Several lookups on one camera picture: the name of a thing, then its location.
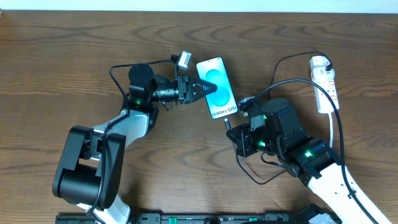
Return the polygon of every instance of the green led light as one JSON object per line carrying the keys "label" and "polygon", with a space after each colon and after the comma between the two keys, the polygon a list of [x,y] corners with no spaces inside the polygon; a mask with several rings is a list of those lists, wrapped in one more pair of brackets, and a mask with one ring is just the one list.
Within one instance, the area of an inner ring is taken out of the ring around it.
{"label": "green led light", "polygon": [[177,224],[177,218],[169,218],[169,224]]}
{"label": "green led light", "polygon": [[307,157],[313,156],[313,154],[310,151],[305,152],[304,155],[307,156]]}

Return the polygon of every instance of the connector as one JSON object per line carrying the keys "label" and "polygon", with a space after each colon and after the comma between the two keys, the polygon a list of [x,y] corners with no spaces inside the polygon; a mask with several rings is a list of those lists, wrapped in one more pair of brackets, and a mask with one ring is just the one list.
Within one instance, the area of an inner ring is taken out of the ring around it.
{"label": "connector", "polygon": [[[320,85],[333,100],[336,108],[339,108],[337,100],[337,92],[335,86],[335,71],[331,69],[327,70],[330,65],[330,61],[324,56],[314,56],[310,60],[311,66],[311,80],[316,84]],[[331,106],[328,98],[317,88],[315,89],[315,98],[317,100],[317,107],[319,113],[332,113],[333,107]]]}
{"label": "connector", "polygon": [[183,51],[180,55],[180,59],[178,60],[178,68],[186,70],[189,65],[189,61],[191,61],[192,54],[187,51]]}
{"label": "connector", "polygon": [[173,63],[177,63],[178,62],[178,55],[172,55],[170,57],[170,61],[172,61]]}
{"label": "connector", "polygon": [[230,130],[230,129],[231,129],[231,125],[230,125],[228,119],[225,118],[225,119],[224,119],[224,122],[225,122],[225,127],[226,127],[226,129],[227,129],[227,130]]}

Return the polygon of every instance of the wooden table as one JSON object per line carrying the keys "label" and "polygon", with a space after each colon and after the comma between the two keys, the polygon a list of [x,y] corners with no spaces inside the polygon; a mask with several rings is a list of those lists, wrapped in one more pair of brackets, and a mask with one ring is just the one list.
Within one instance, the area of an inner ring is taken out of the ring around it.
{"label": "wooden table", "polygon": [[[122,98],[110,66],[168,59],[182,50],[193,53],[193,75],[196,62],[222,56],[238,101],[268,86],[280,58],[326,53],[336,70],[346,163],[370,199],[398,222],[397,37],[397,15],[5,11],[0,222],[53,223],[59,213],[82,212],[51,190],[70,128],[118,114]],[[309,59],[282,63],[276,80],[309,78]],[[174,75],[172,65],[153,68]],[[125,90],[127,71],[115,71]],[[317,113],[312,86],[284,85],[273,96],[288,97],[308,132],[328,141],[328,118]],[[232,126],[247,122],[240,114],[230,119]],[[279,172],[258,154],[244,162],[259,180]],[[288,174],[265,186],[252,182],[205,100],[171,112],[160,108],[155,128],[126,149],[119,194],[165,213],[294,212],[311,202],[327,208]]]}

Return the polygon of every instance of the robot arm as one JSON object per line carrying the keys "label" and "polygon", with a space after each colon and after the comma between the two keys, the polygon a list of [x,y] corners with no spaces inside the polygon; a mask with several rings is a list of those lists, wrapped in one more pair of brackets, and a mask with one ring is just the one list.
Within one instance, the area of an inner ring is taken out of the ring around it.
{"label": "robot arm", "polygon": [[[339,156],[324,140],[307,136],[287,99],[274,99],[260,105],[258,98],[246,98],[239,102],[239,109],[249,118],[249,123],[226,133],[237,145],[239,156],[247,157],[259,151],[277,156],[280,167],[322,198],[343,223],[372,223],[345,186]],[[390,223],[345,169],[349,187],[365,209],[378,223]]]}
{"label": "robot arm", "polygon": [[[155,74],[149,63],[133,65],[130,97],[124,99],[120,115],[92,128],[71,128],[53,181],[54,196],[92,210],[101,222],[127,222],[130,208],[118,196],[124,149],[155,126],[159,110],[152,103],[189,104],[217,89],[204,80],[177,75],[178,68],[188,67],[190,57],[186,51],[172,55],[170,61],[176,64],[172,81]],[[80,159],[97,160],[98,167],[80,164]]]}

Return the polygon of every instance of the power strip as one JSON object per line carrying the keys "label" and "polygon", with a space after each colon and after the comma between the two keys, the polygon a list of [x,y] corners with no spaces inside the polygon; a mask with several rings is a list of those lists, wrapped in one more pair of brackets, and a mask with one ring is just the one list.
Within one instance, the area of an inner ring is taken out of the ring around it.
{"label": "power strip", "polygon": [[[313,82],[320,85],[326,92],[328,92],[330,98],[335,103],[336,108],[339,109],[334,80],[335,71],[333,69],[326,71],[326,66],[329,64],[329,60],[324,56],[312,57],[310,60],[311,79]],[[314,87],[314,89],[318,112],[326,114],[334,112],[328,98],[317,87]]]}

